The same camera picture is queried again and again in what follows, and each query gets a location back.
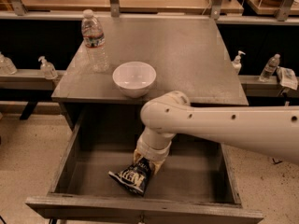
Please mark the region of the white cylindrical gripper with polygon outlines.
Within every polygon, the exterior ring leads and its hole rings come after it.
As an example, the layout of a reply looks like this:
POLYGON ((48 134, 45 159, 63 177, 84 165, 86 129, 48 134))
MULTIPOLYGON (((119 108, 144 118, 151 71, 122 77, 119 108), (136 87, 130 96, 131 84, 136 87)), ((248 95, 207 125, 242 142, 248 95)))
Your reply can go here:
POLYGON ((173 133, 157 133, 146 127, 137 140, 133 156, 133 164, 138 163, 142 158, 149 160, 151 173, 156 175, 164 164, 169 154, 173 133))

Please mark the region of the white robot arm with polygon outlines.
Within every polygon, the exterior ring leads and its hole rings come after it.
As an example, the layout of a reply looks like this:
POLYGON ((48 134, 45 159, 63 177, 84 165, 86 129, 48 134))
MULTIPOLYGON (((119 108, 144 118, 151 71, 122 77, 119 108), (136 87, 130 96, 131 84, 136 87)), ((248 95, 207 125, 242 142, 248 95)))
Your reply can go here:
POLYGON ((299 164, 298 106, 193 107, 181 91, 146 102, 140 111, 145 125, 134 161, 151 161, 159 170, 178 133, 299 164))

